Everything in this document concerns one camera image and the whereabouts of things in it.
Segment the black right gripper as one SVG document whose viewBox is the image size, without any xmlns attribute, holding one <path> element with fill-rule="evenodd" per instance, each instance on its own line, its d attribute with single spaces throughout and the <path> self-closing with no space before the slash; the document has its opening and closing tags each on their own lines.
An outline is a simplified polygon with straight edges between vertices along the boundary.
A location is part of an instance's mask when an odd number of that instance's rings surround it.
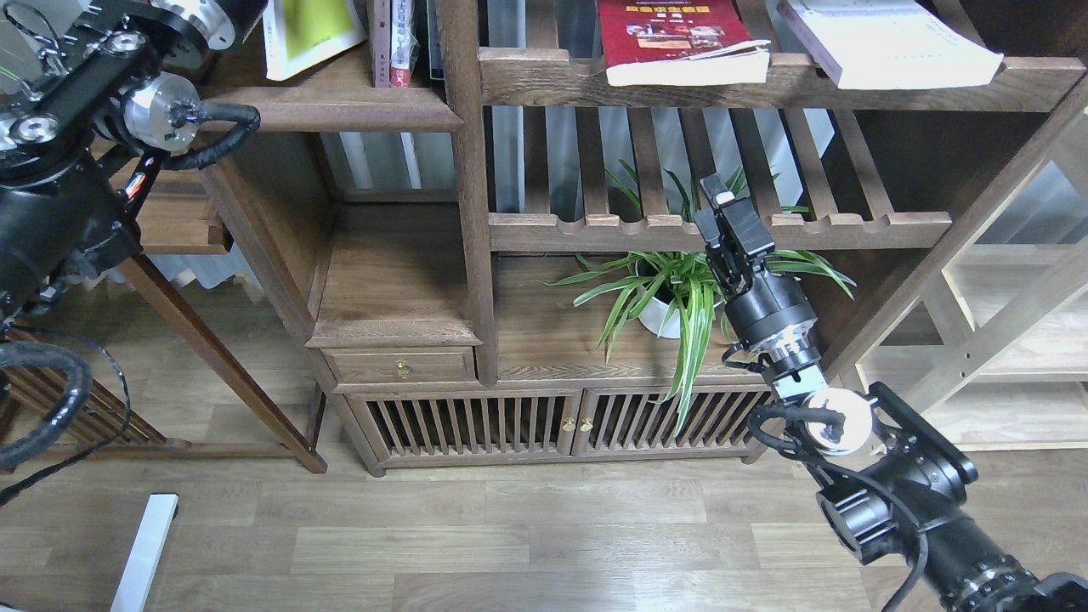
<svg viewBox="0 0 1088 612">
<path fill-rule="evenodd" d="M 718 173 L 701 178 L 698 185 L 704 197 L 696 224 L 737 336 L 724 365 L 762 375 L 793 375 L 818 365 L 821 355 L 808 338 L 817 316 L 796 279 L 769 270 L 767 256 L 776 244 L 757 210 L 750 199 L 738 199 Z"/>
</svg>

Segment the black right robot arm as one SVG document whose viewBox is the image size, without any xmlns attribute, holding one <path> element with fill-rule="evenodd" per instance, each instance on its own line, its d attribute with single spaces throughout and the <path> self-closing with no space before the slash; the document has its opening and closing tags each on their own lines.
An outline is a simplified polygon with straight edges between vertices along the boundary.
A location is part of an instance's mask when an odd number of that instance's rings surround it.
<svg viewBox="0 0 1088 612">
<path fill-rule="evenodd" d="M 751 434 L 803 462 L 824 517 L 860 563 L 905 556 L 908 578 L 886 609 L 926 580 L 948 611 L 1084 611 L 1081 576 L 1041 580 L 963 512 L 978 473 L 944 434 L 883 383 L 863 393 L 827 383 L 808 338 L 816 314 L 796 279 L 770 270 L 776 245 L 754 205 L 717 174 L 702 187 L 708 204 L 695 219 L 734 348 L 754 354 L 747 371 L 772 387 L 772 403 L 749 415 Z"/>
</svg>

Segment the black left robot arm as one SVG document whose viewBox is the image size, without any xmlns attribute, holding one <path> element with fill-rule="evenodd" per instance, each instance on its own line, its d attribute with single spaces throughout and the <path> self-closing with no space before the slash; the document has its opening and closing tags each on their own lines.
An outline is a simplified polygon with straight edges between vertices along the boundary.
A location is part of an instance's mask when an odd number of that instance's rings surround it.
<svg viewBox="0 0 1088 612">
<path fill-rule="evenodd" d="M 205 101 L 173 68 L 235 50 L 264 1 L 92 1 L 66 32 L 30 30 L 38 79 L 3 107 L 3 329 L 61 291 L 141 253 L 137 216 L 160 171 L 203 169 L 261 125 L 251 105 Z"/>
</svg>

